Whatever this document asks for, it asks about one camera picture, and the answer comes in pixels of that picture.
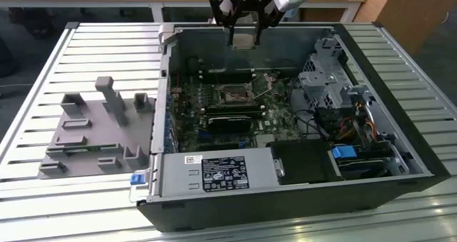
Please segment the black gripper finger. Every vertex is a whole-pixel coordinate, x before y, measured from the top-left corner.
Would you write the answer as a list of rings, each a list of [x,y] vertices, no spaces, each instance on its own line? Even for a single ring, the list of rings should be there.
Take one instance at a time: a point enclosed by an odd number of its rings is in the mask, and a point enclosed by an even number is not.
[[[254,0],[254,12],[257,14],[254,44],[260,45],[261,33],[269,27],[276,27],[284,16],[273,0]]]
[[[234,24],[240,17],[240,0],[209,0],[216,23],[228,29],[226,44],[233,45]]]

